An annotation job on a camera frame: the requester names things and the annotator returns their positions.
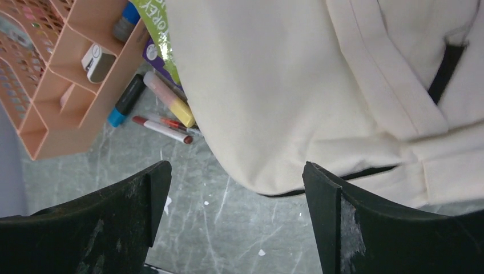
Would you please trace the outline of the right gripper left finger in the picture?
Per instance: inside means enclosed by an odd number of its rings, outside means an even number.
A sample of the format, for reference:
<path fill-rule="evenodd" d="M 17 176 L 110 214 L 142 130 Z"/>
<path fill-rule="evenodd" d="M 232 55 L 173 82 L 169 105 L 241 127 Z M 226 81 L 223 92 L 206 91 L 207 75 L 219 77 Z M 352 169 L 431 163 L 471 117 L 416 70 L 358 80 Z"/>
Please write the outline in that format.
<path fill-rule="evenodd" d="M 172 167 L 157 162 L 30 216 L 1 219 L 2 273 L 141 273 L 155 243 Z"/>

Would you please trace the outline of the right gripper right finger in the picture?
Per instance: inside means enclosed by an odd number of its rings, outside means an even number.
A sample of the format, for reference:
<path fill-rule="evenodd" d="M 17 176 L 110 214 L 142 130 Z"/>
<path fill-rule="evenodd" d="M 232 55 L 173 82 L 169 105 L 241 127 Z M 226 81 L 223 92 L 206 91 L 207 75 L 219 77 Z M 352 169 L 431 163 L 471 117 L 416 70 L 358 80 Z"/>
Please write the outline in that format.
<path fill-rule="evenodd" d="M 302 178 L 323 273 L 483 272 L 483 211 L 421 211 L 311 162 Z"/>

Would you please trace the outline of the beige canvas backpack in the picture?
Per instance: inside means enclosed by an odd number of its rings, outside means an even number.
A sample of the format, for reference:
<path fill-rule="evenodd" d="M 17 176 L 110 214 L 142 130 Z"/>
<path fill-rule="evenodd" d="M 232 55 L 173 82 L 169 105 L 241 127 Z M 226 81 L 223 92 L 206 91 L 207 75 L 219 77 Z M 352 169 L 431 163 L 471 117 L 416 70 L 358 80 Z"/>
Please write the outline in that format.
<path fill-rule="evenodd" d="M 306 162 L 409 207 L 483 198 L 482 1 L 167 1 L 176 67 L 226 172 Z"/>

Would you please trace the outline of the white red-capped marker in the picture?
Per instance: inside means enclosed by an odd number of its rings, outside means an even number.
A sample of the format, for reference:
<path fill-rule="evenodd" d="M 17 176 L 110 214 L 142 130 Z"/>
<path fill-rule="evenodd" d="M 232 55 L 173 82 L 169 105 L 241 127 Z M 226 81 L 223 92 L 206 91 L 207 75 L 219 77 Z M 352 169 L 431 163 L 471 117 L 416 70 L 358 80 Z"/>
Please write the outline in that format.
<path fill-rule="evenodd" d="M 164 136 L 170 137 L 173 140 L 176 140 L 178 142 L 181 142 L 181 143 L 184 143 L 184 144 L 191 144 L 193 142 L 193 137 L 191 137 L 187 134 L 175 131 L 171 128 L 163 126 L 163 125 L 161 125 L 157 122 L 154 122 L 153 120 L 149 120 L 145 117 L 134 116 L 134 117 L 132 117 L 132 121 L 139 124 L 139 125 L 144 126 L 145 128 L 148 128 L 150 130 L 158 132 L 158 133 L 160 133 Z"/>

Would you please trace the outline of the thin orange pen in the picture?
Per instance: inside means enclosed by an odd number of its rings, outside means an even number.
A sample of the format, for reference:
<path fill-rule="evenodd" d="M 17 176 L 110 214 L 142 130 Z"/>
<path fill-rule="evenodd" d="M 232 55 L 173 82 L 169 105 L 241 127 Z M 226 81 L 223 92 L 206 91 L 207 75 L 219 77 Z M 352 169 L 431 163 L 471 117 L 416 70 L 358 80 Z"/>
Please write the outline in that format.
<path fill-rule="evenodd" d="M 147 116 L 148 116 L 149 119 L 152 119 L 152 120 L 154 120 L 156 122 L 159 122 L 159 123 L 161 123 L 163 125 L 166 125 L 168 127 L 171 127 L 171 128 L 174 128 L 174 129 L 178 129 L 178 130 L 181 130 L 181 131 L 190 133 L 190 134 L 194 134 L 196 136 L 203 137 L 202 132 L 197 127 L 191 127 L 191 128 L 190 127 L 186 127 L 181 122 L 175 121 L 175 120 L 170 119 L 170 118 L 162 117 L 162 116 L 159 116 L 157 114 L 148 114 Z"/>

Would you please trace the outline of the pink yellow highlighter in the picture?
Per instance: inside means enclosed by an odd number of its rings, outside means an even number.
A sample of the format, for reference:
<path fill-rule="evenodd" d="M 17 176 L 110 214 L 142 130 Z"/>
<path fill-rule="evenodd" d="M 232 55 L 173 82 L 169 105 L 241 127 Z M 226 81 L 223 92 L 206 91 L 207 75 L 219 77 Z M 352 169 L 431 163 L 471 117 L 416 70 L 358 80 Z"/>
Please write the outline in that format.
<path fill-rule="evenodd" d="M 195 125 L 195 118 L 188 104 L 178 97 L 153 71 L 145 73 L 143 82 L 186 127 L 190 128 Z"/>

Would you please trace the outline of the black blue marker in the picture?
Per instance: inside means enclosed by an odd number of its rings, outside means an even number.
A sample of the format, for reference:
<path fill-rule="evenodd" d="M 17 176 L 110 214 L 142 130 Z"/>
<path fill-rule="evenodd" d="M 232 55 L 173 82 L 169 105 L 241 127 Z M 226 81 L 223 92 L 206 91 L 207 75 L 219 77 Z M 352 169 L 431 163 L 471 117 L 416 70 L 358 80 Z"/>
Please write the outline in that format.
<path fill-rule="evenodd" d="M 107 119 L 111 126 L 120 126 L 134 109 L 146 87 L 143 78 L 144 76 L 142 74 L 134 75 Z"/>

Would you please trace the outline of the orange plastic file organizer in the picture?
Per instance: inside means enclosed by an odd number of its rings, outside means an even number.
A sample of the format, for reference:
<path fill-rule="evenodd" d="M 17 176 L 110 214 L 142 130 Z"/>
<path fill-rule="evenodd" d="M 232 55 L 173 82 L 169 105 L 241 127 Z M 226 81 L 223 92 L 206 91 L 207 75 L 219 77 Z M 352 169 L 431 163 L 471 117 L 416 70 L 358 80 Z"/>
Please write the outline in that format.
<path fill-rule="evenodd" d="M 149 34 L 112 34 L 126 1 L 2 1 L 1 105 L 33 160 L 87 151 L 141 65 Z M 102 83 L 81 59 L 96 43 L 116 60 Z"/>

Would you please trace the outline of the white stapler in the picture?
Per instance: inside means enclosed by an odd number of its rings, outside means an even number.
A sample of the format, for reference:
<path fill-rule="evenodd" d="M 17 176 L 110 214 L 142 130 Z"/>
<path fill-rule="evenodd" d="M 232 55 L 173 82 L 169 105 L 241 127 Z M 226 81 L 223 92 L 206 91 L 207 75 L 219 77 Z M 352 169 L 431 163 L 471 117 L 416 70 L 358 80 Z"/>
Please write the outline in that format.
<path fill-rule="evenodd" d="M 116 56 L 107 53 L 93 43 L 81 59 L 81 64 L 91 83 L 102 83 L 116 60 Z"/>

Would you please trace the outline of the blue-capped grey bottle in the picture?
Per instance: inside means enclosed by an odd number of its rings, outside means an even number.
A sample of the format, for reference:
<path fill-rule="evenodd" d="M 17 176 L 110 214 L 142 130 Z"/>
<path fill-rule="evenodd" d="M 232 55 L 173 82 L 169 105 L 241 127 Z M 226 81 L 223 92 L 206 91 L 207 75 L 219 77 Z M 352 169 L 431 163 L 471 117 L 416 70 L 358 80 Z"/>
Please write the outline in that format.
<path fill-rule="evenodd" d="M 128 1 L 122 12 L 122 16 L 112 28 L 113 36 L 117 40 L 126 43 L 135 26 L 139 22 L 139 19 L 140 15 L 135 5 Z"/>

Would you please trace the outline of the green illustrated book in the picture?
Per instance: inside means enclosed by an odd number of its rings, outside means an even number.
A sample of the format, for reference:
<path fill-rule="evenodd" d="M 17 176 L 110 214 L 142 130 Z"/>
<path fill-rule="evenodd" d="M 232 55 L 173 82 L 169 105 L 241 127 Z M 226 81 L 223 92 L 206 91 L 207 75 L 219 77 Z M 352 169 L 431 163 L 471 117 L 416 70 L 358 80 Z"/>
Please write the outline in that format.
<path fill-rule="evenodd" d="M 164 62 L 163 69 L 175 84 L 181 85 L 172 52 L 165 1 L 137 1 L 136 6 L 157 48 L 157 55 Z"/>

